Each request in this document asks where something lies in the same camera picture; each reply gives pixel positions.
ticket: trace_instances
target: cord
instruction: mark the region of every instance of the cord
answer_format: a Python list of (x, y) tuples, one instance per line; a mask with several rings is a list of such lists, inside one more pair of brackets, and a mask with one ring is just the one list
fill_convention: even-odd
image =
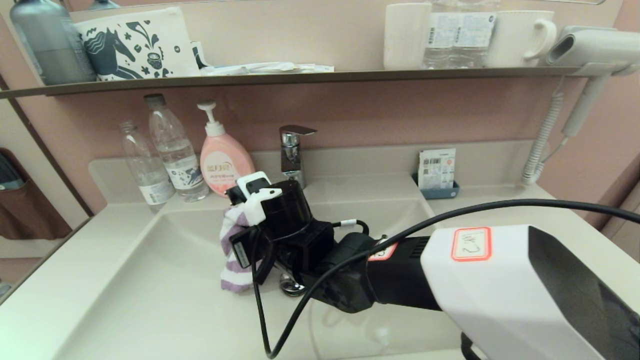
[[(533, 147), (531, 147), (529, 159), (527, 159), (527, 163), (522, 171), (522, 183), (525, 185), (535, 184), (540, 178), (540, 175), (542, 175), (542, 171), (545, 169), (545, 161), (547, 161), (551, 155), (555, 154), (560, 147), (564, 146), (564, 144), (561, 143), (561, 146), (559, 146), (556, 151), (554, 151), (550, 156), (547, 156), (544, 161), (540, 161), (540, 158), (542, 158), (542, 154), (545, 151), (547, 140), (556, 125), (558, 117), (560, 116), (560, 111), (562, 111), (564, 93), (560, 90), (563, 83), (564, 76), (560, 79), (556, 90), (551, 95), (551, 105), (549, 105), (547, 116), (540, 126), (538, 137), (536, 138), (536, 141), (534, 141)], [(566, 143), (567, 141), (568, 137), (566, 136), (565, 139), (563, 139), (563, 142)]]
[[(351, 220), (343, 220), (343, 221), (334, 222), (334, 223), (331, 224), (331, 226), (333, 226), (333, 227), (345, 226), (345, 225), (343, 225), (343, 222), (345, 222), (345, 221), (350, 222)], [(363, 234), (369, 235), (369, 226), (367, 225), (367, 223), (365, 223), (362, 220), (355, 220), (354, 222), (355, 222), (356, 225), (362, 226), (362, 233)]]
[(460, 334), (460, 350), (465, 360), (481, 360), (478, 355), (471, 348), (474, 346), (474, 342), (464, 332)]
[(590, 204), (588, 202), (576, 202), (576, 201), (565, 201), (565, 200), (547, 200), (547, 199), (515, 199), (515, 200), (504, 200), (504, 201), (496, 201), (496, 202), (487, 202), (485, 204), (478, 204), (467, 206), (466, 208), (460, 208), (448, 211), (446, 213), (442, 213), (440, 215), (436, 215), (430, 219), (427, 219), (423, 222), (420, 222), (410, 228), (401, 231), (397, 235), (389, 238), (389, 240), (374, 246), (372, 249), (359, 252), (350, 258), (345, 259), (344, 261), (336, 264), (333, 268), (327, 270), (318, 280), (307, 288), (307, 291), (300, 299), (300, 302), (296, 306), (296, 309), (293, 311), (287, 325), (282, 331), (282, 335), (276, 346), (271, 349), (269, 344), (269, 335), (267, 333), (267, 325), (264, 321), (264, 310), (262, 308), (262, 301), (260, 299), (260, 290), (258, 288), (258, 283), (255, 281), (255, 255), (256, 249), (252, 250), (252, 273), (253, 273), (253, 290), (255, 292), (255, 300), (258, 306), (258, 314), (260, 316), (260, 329), (262, 331), (262, 342), (264, 344), (264, 351), (267, 355), (267, 358), (274, 359), (280, 353), (284, 343), (287, 341), (287, 338), (291, 334), (293, 327), (296, 325), (298, 318), (302, 314), (305, 306), (311, 300), (311, 296), (313, 293), (324, 283), (327, 279), (333, 276), (338, 271), (342, 270), (344, 267), (348, 266), (351, 263), (364, 259), (371, 254), (382, 251), (385, 248), (403, 240), (407, 236), (416, 233), (422, 229), (425, 229), (433, 224), (439, 223), (444, 220), (448, 220), (450, 218), (458, 217), (461, 215), (467, 215), (471, 213), (477, 213), (480, 211), (493, 210), (493, 209), (502, 209), (502, 208), (513, 208), (517, 206), (541, 206), (546, 208), (563, 208), (563, 209), (573, 209), (573, 210), (584, 210), (591, 211), (594, 213), (601, 213), (606, 215), (612, 215), (614, 217), (619, 217), (624, 220), (628, 220), (631, 222), (635, 222), (636, 224), (640, 224), (640, 215), (632, 213), (631, 211), (626, 211), (622, 209), (612, 208), (610, 206), (599, 205), (599, 204)]
[(558, 151), (560, 151), (560, 149), (562, 149), (566, 143), (569, 141), (569, 136), (565, 136), (562, 138), (562, 141), (560, 141), (560, 144), (556, 147), (555, 150), (553, 150), (551, 152), (551, 154), (549, 154), (544, 160), (542, 160), (542, 163), (546, 163), (553, 155), (555, 155)]

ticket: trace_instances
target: white mug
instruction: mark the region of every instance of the white mug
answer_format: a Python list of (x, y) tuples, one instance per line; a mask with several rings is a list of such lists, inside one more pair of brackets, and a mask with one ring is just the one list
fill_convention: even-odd
[(429, 29), (431, 4), (387, 6), (385, 16), (385, 70), (420, 70)]
[(556, 42), (554, 12), (498, 12), (487, 67), (534, 67)]

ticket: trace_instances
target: mug handle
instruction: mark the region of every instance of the mug handle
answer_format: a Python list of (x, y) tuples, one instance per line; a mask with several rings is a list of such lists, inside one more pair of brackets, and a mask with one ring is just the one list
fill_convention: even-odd
[(539, 58), (544, 54), (548, 53), (551, 50), (551, 47), (556, 42), (557, 37), (557, 27), (556, 25), (544, 19), (538, 19), (534, 25), (535, 29), (542, 29), (544, 31), (545, 40), (542, 42), (542, 45), (538, 50), (535, 51), (527, 51), (524, 54), (525, 60), (533, 60), (535, 58)]

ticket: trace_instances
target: bathroom sink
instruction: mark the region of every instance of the bathroom sink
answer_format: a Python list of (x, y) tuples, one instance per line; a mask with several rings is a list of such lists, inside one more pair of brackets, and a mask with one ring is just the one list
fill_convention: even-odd
[[(419, 197), (311, 208), (324, 221), (363, 220), (377, 238), (432, 215)], [(265, 359), (253, 292), (220, 289), (221, 216), (220, 209), (156, 216), (56, 359)], [(345, 234), (338, 230), (337, 239)], [(278, 277), (274, 270), (260, 289), (272, 346), (298, 302), (278, 289)], [(278, 359), (435, 354), (459, 345), (460, 330), (441, 312), (375, 304), (350, 315), (312, 300)]]

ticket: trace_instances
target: shelf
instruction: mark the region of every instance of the shelf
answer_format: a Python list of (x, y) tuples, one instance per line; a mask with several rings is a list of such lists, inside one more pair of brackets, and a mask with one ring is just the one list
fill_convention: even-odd
[(403, 81), (471, 78), (540, 78), (570, 75), (575, 67), (529, 67), (508, 69), (451, 69), (413, 71), (326, 72), (322, 74), (274, 74), (242, 76), (203, 76), (195, 78), (161, 78), (123, 81), (100, 81), (43, 86), (0, 92), (0, 99), (46, 95), (59, 96), (119, 90), (181, 88), (196, 86), (277, 85), (312, 83), (350, 83), (361, 81)]

